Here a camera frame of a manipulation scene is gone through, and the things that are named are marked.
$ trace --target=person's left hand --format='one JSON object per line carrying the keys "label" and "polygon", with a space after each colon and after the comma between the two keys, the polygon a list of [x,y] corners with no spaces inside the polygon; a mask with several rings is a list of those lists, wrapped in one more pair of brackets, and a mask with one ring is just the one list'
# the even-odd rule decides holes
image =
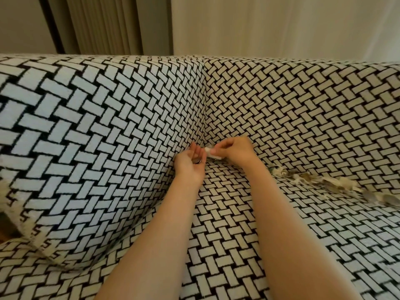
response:
{"label": "person's left hand", "polygon": [[[204,180],[206,158],[207,153],[204,148],[192,142],[188,150],[175,156],[175,177],[185,179],[188,183],[193,183],[195,187],[200,188]],[[193,161],[196,162],[197,160],[200,160],[200,163],[193,164]]]}

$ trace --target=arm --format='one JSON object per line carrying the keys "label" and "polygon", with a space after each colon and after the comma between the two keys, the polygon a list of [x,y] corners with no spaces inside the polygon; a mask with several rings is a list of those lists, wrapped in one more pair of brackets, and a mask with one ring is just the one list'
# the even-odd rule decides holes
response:
{"label": "arm", "polygon": [[273,298],[362,299],[280,191],[250,141],[241,137],[224,141],[211,154],[230,158],[247,175],[261,257]]}
{"label": "arm", "polygon": [[[192,164],[192,158],[198,155],[202,162]],[[96,300],[179,298],[205,161],[204,150],[194,144],[190,151],[177,155],[176,176],[163,203],[105,281]]]}

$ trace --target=person's right arm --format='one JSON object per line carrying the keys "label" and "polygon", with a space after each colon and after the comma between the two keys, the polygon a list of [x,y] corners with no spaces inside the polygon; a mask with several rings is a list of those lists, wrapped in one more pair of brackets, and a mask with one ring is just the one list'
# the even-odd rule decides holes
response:
{"label": "person's right arm", "polygon": [[280,191],[247,137],[226,139],[211,154],[228,157],[246,173],[261,258],[274,300],[362,299]]}

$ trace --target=person's right hand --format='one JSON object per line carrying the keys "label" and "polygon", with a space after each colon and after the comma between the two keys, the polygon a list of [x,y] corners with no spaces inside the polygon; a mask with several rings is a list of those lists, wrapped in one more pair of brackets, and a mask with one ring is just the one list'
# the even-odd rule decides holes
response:
{"label": "person's right hand", "polygon": [[259,160],[248,137],[227,138],[217,143],[210,153],[222,158],[227,157],[242,168]]}

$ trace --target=black and white sofa fabric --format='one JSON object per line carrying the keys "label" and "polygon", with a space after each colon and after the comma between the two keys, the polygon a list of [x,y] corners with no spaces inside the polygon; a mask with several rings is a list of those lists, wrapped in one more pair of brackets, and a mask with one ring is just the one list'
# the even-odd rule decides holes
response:
{"label": "black and white sofa fabric", "polygon": [[[248,135],[266,164],[399,194],[399,70],[0,55],[0,208],[23,235],[0,245],[0,299],[93,299],[157,211],[172,158],[191,140]],[[277,183],[364,299],[400,298],[396,209]],[[206,166],[182,286],[182,299],[271,299],[248,182],[223,161]]]}

